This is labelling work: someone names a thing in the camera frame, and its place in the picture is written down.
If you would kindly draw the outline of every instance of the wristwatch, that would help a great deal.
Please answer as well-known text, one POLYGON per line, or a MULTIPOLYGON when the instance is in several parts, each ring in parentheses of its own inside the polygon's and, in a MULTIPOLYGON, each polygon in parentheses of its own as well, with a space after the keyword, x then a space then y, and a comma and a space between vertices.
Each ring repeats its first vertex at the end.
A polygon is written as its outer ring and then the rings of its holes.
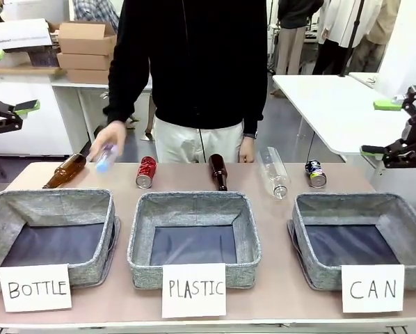
POLYGON ((243 136, 248 137, 248 138, 256 139, 257 138, 257 132, 255 132, 254 134, 243 134, 243 136))

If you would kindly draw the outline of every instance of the green block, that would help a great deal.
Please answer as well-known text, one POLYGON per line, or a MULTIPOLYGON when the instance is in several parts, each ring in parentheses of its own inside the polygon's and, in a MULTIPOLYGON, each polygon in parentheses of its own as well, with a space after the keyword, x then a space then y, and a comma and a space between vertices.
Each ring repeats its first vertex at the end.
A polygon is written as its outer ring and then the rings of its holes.
POLYGON ((375 110, 400 111, 401 105, 392 103, 391 100, 378 100, 374 102, 375 110))

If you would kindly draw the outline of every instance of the white cabinet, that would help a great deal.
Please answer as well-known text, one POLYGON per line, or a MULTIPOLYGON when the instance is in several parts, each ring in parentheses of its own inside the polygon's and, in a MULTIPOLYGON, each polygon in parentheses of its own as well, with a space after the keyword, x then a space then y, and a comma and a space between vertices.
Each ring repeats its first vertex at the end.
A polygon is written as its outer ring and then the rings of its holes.
POLYGON ((0 100, 8 104, 40 101, 40 109, 28 114, 21 130, 0 134, 0 155, 63 156, 85 145, 87 138, 71 145, 48 76, 0 75, 0 100))

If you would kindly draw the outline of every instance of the brown glass bottle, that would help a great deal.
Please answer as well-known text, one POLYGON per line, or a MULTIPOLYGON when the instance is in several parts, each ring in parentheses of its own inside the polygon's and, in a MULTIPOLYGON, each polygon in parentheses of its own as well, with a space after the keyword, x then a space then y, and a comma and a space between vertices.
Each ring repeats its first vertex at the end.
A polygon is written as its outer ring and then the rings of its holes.
POLYGON ((78 173, 80 173, 86 165, 86 158, 75 153, 64 161, 54 173, 54 176, 43 186, 43 189, 58 188, 60 185, 71 181, 78 173))
POLYGON ((219 191, 228 191, 227 188, 227 168, 223 162, 223 158, 219 154, 213 154, 209 158, 209 168, 212 171, 213 181, 219 191))

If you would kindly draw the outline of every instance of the storage bin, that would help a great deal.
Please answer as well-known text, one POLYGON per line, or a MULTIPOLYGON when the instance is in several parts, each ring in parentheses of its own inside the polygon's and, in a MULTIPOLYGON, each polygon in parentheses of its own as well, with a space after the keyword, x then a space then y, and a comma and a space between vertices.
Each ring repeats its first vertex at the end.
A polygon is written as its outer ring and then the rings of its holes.
POLYGON ((260 258, 243 194, 146 193, 138 201, 127 260, 139 289, 161 289, 162 266, 185 263, 225 263, 227 287, 250 288, 260 258))
POLYGON ((405 288, 416 289, 416 212, 400 196, 303 194, 293 221, 292 239, 314 288, 340 290, 342 265, 404 264, 405 288))
POLYGON ((119 229, 107 190, 2 191, 0 267, 67 263, 71 287, 98 285, 119 229))

